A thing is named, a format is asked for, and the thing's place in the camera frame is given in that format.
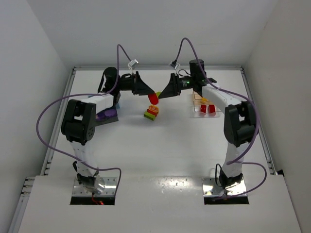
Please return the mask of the red round lego piece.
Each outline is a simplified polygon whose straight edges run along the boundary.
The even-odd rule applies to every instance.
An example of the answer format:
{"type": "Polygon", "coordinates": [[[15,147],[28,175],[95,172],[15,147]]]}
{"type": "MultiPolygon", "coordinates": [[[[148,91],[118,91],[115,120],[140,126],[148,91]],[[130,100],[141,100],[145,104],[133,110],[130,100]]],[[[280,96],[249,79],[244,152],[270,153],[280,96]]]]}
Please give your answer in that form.
{"type": "Polygon", "coordinates": [[[159,98],[156,93],[149,94],[148,99],[152,105],[158,105],[159,103],[159,98]]]}

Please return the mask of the green red orange lego stack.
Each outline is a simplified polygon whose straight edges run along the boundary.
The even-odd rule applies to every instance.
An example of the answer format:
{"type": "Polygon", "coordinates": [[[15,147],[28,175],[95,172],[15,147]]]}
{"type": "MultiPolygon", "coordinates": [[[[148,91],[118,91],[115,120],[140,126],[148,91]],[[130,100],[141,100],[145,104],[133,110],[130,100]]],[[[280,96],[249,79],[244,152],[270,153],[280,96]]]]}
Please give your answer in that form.
{"type": "Polygon", "coordinates": [[[159,114],[159,108],[156,105],[149,105],[149,107],[144,112],[144,117],[154,121],[159,114]]]}

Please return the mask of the red lego brick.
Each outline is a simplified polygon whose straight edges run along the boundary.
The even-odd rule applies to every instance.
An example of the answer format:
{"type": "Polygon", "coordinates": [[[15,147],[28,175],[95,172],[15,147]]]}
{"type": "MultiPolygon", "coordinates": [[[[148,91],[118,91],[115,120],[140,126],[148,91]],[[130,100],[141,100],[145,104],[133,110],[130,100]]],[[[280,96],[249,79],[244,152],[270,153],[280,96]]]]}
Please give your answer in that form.
{"type": "Polygon", "coordinates": [[[200,106],[200,112],[205,114],[205,113],[207,112],[207,106],[204,105],[204,104],[201,104],[201,106],[200,106]]]}
{"type": "Polygon", "coordinates": [[[210,105],[208,106],[208,113],[209,113],[210,115],[216,113],[215,105],[210,104],[210,105]]]}

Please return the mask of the purple round lego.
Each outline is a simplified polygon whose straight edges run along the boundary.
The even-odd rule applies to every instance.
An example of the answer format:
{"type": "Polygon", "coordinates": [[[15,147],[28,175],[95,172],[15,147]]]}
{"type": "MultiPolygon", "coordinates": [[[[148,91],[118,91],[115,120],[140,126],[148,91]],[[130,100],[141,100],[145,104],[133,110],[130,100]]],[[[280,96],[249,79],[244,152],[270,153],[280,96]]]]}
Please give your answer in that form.
{"type": "Polygon", "coordinates": [[[96,114],[96,121],[105,121],[114,117],[117,117],[117,110],[114,108],[109,108],[106,110],[102,110],[96,114]]]}

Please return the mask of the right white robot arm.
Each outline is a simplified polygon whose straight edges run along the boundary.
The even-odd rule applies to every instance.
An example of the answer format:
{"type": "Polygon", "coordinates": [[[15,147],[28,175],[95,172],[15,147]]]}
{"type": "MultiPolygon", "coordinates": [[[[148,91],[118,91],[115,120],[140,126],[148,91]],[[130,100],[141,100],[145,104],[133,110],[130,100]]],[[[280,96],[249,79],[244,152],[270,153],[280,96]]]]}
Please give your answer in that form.
{"type": "Polygon", "coordinates": [[[204,61],[191,60],[190,74],[180,77],[171,73],[160,99],[175,97],[183,90],[192,89],[201,97],[211,101],[224,114],[224,135],[227,140],[225,162],[219,173],[219,186],[226,188],[242,180],[242,163],[258,132],[256,110],[250,100],[241,101],[231,92],[221,89],[217,81],[208,78],[204,61]]]}

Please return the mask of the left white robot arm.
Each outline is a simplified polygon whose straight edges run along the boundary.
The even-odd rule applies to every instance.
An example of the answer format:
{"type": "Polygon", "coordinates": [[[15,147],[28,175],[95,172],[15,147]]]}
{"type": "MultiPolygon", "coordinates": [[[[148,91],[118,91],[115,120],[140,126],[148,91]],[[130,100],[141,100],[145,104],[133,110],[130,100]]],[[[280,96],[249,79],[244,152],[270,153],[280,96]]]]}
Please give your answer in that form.
{"type": "Polygon", "coordinates": [[[61,133],[70,142],[75,157],[73,163],[77,180],[86,190],[101,193],[104,182],[91,149],[91,139],[97,126],[118,121],[117,105],[121,91],[134,95],[147,95],[156,100],[157,94],[140,77],[138,72],[120,76],[115,67],[104,70],[98,87],[98,95],[83,100],[68,101],[61,133]]]}

